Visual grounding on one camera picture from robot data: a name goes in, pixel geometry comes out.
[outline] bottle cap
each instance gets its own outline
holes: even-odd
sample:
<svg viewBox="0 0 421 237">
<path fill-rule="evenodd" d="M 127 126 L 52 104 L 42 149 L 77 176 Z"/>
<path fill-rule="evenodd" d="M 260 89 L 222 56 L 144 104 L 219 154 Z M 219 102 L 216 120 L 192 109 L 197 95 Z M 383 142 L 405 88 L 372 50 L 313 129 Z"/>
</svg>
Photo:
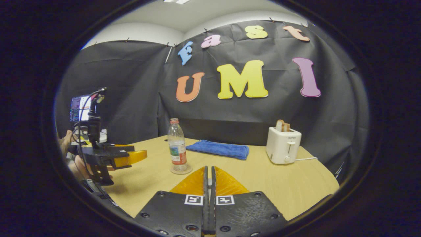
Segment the bottle cap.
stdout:
<svg viewBox="0 0 421 237">
<path fill-rule="evenodd" d="M 170 124 L 177 124 L 179 123 L 179 119 L 178 118 L 171 118 L 170 119 Z"/>
</svg>

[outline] wooden table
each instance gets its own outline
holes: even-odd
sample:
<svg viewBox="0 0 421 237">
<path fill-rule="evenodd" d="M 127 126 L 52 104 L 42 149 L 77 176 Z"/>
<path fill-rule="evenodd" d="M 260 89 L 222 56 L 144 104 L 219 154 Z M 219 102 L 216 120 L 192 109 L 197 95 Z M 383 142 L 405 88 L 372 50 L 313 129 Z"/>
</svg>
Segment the wooden table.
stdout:
<svg viewBox="0 0 421 237">
<path fill-rule="evenodd" d="M 114 185 L 105 186 L 110 197 L 129 215 L 135 217 L 159 190 L 170 191 L 192 172 L 207 165 L 217 166 L 237 179 L 249 191 L 263 191 L 285 219 L 303 213 L 339 188 L 332 173 L 317 159 L 275 165 L 269 160 L 265 146 L 248 146 L 247 160 L 187 151 L 187 162 L 193 171 L 186 175 L 170 172 L 171 157 L 167 136 L 133 143 L 135 150 L 147 150 L 148 158 L 130 168 L 110 171 Z M 186 138 L 186 145 L 197 140 Z M 313 157 L 304 148 L 297 159 Z"/>
</svg>

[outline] computer screen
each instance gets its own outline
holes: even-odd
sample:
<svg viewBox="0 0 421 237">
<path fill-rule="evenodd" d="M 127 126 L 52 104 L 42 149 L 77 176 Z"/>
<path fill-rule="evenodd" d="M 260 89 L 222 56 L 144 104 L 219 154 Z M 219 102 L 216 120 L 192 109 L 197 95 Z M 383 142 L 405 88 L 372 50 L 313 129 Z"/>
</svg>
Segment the computer screen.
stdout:
<svg viewBox="0 0 421 237">
<path fill-rule="evenodd" d="M 90 107 L 91 100 L 88 95 L 72 98 L 72 103 L 70 104 L 70 122 L 76 123 L 79 121 L 79 118 L 81 121 L 88 121 L 88 112 Z"/>
</svg>

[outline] ceiling light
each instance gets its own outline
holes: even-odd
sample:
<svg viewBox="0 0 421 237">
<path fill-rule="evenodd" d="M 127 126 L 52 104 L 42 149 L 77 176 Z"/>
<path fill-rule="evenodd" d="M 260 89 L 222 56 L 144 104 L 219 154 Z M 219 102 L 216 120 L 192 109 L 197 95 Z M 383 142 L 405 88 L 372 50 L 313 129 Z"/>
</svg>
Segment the ceiling light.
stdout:
<svg viewBox="0 0 421 237">
<path fill-rule="evenodd" d="M 164 2 L 168 2 L 168 3 L 178 3 L 178 4 L 184 4 L 186 2 L 188 2 L 190 0 L 164 0 Z"/>
</svg>

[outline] water bottle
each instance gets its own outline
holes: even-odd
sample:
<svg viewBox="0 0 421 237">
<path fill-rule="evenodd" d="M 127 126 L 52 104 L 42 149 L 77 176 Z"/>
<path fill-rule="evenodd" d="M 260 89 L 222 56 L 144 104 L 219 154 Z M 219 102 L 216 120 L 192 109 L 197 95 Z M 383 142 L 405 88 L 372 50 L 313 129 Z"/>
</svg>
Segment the water bottle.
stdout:
<svg viewBox="0 0 421 237">
<path fill-rule="evenodd" d="M 168 131 L 168 144 L 172 160 L 171 172 L 178 175 L 190 173 L 192 168 L 187 163 L 186 144 L 184 142 L 183 130 L 179 125 L 178 118 L 171 118 Z"/>
</svg>

